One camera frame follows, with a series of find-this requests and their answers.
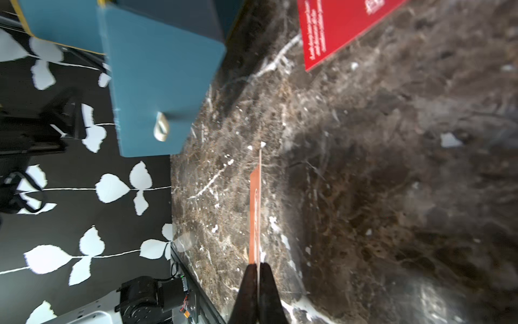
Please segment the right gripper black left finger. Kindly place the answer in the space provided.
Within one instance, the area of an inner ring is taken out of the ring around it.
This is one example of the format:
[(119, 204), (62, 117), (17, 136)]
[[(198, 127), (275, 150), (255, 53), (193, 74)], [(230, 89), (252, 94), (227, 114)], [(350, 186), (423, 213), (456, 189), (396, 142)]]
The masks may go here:
[(250, 264), (246, 267), (228, 324), (255, 324), (257, 322), (258, 269), (257, 264)]

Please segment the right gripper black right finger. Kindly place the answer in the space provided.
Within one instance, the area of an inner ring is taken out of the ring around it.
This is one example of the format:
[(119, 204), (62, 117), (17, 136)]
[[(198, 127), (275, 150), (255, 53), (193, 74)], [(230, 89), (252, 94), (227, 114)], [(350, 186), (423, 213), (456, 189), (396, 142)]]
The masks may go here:
[(268, 263), (261, 263), (258, 281), (258, 315), (260, 324), (288, 324), (275, 278)]

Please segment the orange postcard with white pattern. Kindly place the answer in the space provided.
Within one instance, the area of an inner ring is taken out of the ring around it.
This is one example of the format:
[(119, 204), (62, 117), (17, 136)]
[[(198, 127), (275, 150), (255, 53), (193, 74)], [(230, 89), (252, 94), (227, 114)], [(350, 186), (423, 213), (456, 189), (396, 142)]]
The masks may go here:
[(250, 249), (249, 264), (260, 264), (260, 210), (262, 150), (259, 150), (258, 164), (250, 174)]

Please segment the red postcard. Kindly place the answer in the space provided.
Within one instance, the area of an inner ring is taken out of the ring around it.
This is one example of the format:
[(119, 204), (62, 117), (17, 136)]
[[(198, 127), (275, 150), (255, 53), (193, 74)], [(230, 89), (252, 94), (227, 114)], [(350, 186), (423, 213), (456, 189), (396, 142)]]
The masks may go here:
[(404, 3), (405, 0), (298, 1), (305, 70), (330, 58)]

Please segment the yellow teal drawer cabinet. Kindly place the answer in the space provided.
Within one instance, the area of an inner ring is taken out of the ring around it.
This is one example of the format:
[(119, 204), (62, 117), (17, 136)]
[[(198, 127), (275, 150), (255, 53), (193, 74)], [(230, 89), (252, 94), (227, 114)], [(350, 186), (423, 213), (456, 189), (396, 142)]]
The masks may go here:
[[(119, 9), (197, 35), (224, 41), (243, 1), (114, 1)], [(103, 54), (97, 9), (100, 1), (12, 1), (31, 36), (91, 53)]]

